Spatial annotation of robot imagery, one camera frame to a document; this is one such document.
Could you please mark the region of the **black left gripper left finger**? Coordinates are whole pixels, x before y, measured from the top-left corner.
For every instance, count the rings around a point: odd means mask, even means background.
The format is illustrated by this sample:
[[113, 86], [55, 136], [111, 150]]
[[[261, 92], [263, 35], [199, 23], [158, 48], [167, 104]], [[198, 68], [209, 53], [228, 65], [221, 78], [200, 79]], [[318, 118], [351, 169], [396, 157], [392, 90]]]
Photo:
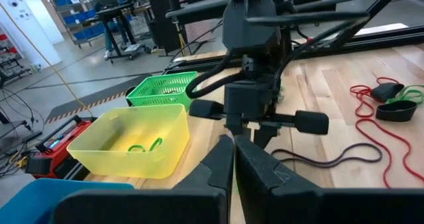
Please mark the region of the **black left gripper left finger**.
[[233, 152], [233, 140], [220, 136], [171, 189], [75, 192], [54, 209], [54, 224], [228, 224]]

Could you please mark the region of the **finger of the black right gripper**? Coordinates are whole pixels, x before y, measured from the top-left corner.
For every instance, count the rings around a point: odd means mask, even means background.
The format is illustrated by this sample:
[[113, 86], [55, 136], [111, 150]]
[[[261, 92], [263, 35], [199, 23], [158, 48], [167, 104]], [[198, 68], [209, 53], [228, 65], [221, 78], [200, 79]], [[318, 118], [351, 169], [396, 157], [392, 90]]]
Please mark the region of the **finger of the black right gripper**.
[[266, 148], [273, 137], [278, 136], [279, 127], [260, 124], [259, 129], [254, 131], [253, 143], [260, 148]]
[[248, 128], [248, 121], [242, 119], [240, 115], [227, 115], [226, 128], [231, 131], [233, 136], [250, 137], [251, 130]]

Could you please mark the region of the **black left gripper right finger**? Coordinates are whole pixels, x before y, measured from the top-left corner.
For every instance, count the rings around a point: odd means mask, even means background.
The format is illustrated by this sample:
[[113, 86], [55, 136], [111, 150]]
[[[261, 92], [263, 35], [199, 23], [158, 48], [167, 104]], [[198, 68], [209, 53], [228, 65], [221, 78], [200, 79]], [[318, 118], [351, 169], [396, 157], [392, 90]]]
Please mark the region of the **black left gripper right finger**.
[[424, 224], [424, 189], [321, 188], [235, 137], [246, 224]]

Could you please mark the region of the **wide black rubber band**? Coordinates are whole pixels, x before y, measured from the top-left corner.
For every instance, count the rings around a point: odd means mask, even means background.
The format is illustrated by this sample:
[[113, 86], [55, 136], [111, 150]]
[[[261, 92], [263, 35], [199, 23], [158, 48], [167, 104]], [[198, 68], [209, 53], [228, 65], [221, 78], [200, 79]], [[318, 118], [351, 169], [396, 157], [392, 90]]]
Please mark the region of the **wide black rubber band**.
[[376, 109], [376, 118], [398, 123], [408, 122], [411, 120], [416, 109], [417, 104], [414, 101], [395, 101], [378, 106]]
[[394, 98], [405, 86], [399, 83], [382, 83], [378, 87], [371, 90], [370, 95], [376, 101], [381, 103]]

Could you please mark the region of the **thin dark rubber band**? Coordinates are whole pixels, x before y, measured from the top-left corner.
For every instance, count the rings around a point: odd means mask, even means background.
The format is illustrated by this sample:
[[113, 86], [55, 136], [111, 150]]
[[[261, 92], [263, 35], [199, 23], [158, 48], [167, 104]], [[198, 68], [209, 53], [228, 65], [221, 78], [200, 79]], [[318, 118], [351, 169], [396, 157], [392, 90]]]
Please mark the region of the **thin dark rubber band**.
[[[353, 150], [354, 148], [358, 148], [358, 147], [371, 148], [372, 150], [377, 152], [378, 157], [374, 158], [374, 159], [363, 158], [363, 157], [359, 157], [359, 156], [345, 157], [345, 154], [348, 151]], [[294, 153], [290, 150], [286, 150], [286, 149], [283, 149], [283, 148], [278, 148], [276, 150], [273, 150], [270, 153], [270, 155], [273, 156], [274, 158], [276, 157], [277, 154], [288, 154], [288, 155], [290, 155], [289, 158], [278, 158], [278, 160], [281, 163], [283, 163], [283, 162], [301, 162], [301, 163], [307, 164], [309, 166], [312, 166], [312, 167], [315, 167], [315, 168], [320, 168], [320, 169], [334, 168], [335, 166], [338, 166], [339, 164], [341, 164], [343, 162], [347, 162], [347, 161], [360, 161], [360, 162], [365, 162], [365, 163], [377, 163], [377, 162], [381, 161], [382, 157], [383, 157], [383, 152], [378, 147], [376, 147], [373, 144], [367, 143], [367, 142], [355, 143], [355, 144], [352, 144], [352, 145], [346, 147], [335, 159], [332, 159], [330, 161], [313, 160], [313, 159], [310, 159], [306, 156], [296, 154], [296, 153]]]

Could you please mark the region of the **pink hanging cloth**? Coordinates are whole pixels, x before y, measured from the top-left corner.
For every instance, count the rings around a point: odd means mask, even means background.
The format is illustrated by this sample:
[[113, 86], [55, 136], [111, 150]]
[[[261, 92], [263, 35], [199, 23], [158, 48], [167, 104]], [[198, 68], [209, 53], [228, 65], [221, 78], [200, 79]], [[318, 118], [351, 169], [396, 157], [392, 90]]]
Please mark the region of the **pink hanging cloth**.
[[[180, 5], [182, 8], [184, 5], [189, 5], [192, 3], [187, 3], [186, 0], [179, 0], [180, 2], [184, 1]], [[178, 17], [174, 17], [177, 19], [177, 21], [183, 26], [185, 29], [185, 34], [188, 42], [192, 42], [195, 40], [198, 36], [202, 35], [204, 32], [212, 28], [212, 22], [214, 19], [218, 19], [222, 17], [222, 15], [217, 15], [215, 17], [209, 17], [207, 19], [206, 12], [196, 13], [196, 14], [188, 14], [184, 17], [180, 17], [180, 20]]]

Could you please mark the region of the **green mesh basket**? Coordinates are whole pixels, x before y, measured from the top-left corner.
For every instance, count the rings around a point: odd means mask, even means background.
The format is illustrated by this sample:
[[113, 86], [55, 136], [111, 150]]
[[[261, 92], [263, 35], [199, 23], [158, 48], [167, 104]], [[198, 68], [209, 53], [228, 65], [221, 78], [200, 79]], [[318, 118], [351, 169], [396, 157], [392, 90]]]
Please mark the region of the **green mesh basket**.
[[[197, 77], [197, 72], [182, 72], [145, 78], [127, 90], [126, 99], [131, 106], [182, 104], [188, 110], [191, 99], [186, 95], [187, 85]], [[177, 95], [161, 95], [178, 90]]]

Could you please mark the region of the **grey desk with keyboard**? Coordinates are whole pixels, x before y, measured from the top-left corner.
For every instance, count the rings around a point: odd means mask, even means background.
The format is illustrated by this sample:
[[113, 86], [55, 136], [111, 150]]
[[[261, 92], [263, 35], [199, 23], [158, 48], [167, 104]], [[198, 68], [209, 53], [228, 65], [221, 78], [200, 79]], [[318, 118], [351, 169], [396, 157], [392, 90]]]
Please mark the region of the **grey desk with keyboard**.
[[[202, 14], [203, 12], [206, 12], [207, 19], [209, 19], [209, 17], [213, 18], [217, 15], [223, 14], [223, 11], [225, 10], [229, 1], [230, 0], [203, 0], [203, 1], [192, 3], [189, 5], [184, 5], [181, 9], [168, 11], [166, 13], [166, 18], [170, 19], [170, 18], [178, 17], [180, 20], [180, 17], [184, 17], [188, 14], [196, 14], [196, 13]], [[321, 1], [315, 1], [310, 3], [304, 3], [301, 5], [296, 5], [295, 8], [297, 10], [312, 9], [314, 7], [322, 7], [322, 6], [327, 6], [331, 4], [344, 3], [347, 1], [353, 1], [353, 0], [321, 0]]]

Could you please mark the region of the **yellow translucent plastic bin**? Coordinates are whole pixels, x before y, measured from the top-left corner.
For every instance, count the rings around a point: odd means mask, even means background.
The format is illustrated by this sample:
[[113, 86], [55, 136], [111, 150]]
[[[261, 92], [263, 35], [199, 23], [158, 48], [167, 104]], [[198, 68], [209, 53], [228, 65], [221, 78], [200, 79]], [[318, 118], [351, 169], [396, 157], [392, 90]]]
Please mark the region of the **yellow translucent plastic bin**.
[[[162, 144], [149, 152], [158, 137]], [[99, 116], [67, 151], [95, 175], [163, 179], [176, 169], [189, 138], [181, 104], [120, 107]], [[146, 151], [128, 152], [136, 144]]]

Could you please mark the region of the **black standing desk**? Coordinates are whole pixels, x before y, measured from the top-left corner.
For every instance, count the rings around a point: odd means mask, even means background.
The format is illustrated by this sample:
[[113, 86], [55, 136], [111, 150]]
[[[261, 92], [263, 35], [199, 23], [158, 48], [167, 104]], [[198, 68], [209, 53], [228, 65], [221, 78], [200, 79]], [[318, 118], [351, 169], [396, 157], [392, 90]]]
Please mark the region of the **black standing desk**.
[[[98, 16], [98, 19], [102, 22], [105, 32], [107, 32], [111, 36], [111, 42], [114, 47], [114, 51], [112, 55], [107, 59], [111, 62], [113, 62], [112, 59], [115, 58], [128, 58], [129, 60], [134, 60], [138, 56], [140, 48], [143, 47], [142, 44], [136, 43], [130, 23], [123, 14], [123, 9], [129, 7], [130, 5], [120, 5], [114, 7], [96, 7], [96, 15]], [[109, 28], [107, 27], [107, 19], [109, 16], [111, 16], [114, 21], [117, 21], [117, 19], [119, 19], [120, 22], [123, 24], [124, 29], [126, 30], [127, 36], [129, 38], [129, 43], [128, 47], [125, 50], [121, 50], [121, 45], [117, 44], [116, 40], [114, 39], [113, 32], [110, 32]]]

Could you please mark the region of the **blue plastic bin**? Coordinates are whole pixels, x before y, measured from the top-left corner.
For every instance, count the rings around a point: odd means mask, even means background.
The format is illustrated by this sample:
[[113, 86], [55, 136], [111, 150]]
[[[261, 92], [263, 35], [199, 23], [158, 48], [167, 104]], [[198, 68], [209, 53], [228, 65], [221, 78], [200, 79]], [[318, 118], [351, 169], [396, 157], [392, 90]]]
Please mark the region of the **blue plastic bin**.
[[0, 208], [0, 224], [53, 224], [53, 212], [66, 196], [81, 190], [133, 190], [126, 183], [41, 178], [27, 184]]

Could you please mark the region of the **blue storage bins shelf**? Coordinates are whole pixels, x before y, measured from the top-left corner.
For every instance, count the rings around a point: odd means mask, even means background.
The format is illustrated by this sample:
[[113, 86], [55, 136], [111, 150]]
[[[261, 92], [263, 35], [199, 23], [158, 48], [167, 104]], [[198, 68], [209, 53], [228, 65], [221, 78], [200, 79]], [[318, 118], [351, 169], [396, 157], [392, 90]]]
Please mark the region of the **blue storage bins shelf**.
[[103, 34], [96, 15], [97, 0], [48, 0], [72, 42], [81, 48]]

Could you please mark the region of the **storage shelf with bins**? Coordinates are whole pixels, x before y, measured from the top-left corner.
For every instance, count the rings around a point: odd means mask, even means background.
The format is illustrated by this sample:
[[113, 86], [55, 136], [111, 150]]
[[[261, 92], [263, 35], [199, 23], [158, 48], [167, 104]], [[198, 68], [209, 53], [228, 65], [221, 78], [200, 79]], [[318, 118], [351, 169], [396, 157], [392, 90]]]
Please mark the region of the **storage shelf with bins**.
[[6, 33], [0, 30], [0, 87], [10, 80], [32, 74], [29, 67], [19, 62], [21, 58]]

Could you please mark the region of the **black vertical post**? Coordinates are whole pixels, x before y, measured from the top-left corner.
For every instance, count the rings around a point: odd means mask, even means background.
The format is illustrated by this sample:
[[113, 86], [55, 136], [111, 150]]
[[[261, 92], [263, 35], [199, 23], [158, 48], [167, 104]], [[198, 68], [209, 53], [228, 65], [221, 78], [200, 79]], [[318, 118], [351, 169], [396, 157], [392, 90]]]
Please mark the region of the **black vertical post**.
[[175, 24], [166, 18], [170, 10], [168, 0], [149, 0], [153, 12], [153, 21], [150, 23], [156, 45], [166, 53], [180, 49], [180, 39]]

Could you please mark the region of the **black aluminium table frame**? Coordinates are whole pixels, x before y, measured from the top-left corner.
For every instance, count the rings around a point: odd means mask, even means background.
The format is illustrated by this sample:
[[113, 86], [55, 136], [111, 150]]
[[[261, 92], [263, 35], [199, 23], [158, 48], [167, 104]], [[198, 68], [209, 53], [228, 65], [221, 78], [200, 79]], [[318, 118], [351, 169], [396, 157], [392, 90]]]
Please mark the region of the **black aluminium table frame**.
[[[363, 22], [343, 32], [333, 39], [333, 42], [336, 43], [335, 45], [328, 44], [315, 50], [309, 48], [299, 53], [299, 55], [294, 58], [296, 60], [301, 60], [424, 43], [424, 25], [362, 34], [365, 25], [366, 23]], [[172, 62], [164, 69], [164, 73], [173, 74], [178, 72], [205, 71], [217, 65], [220, 58], [220, 56], [211, 56], [208, 58]]]

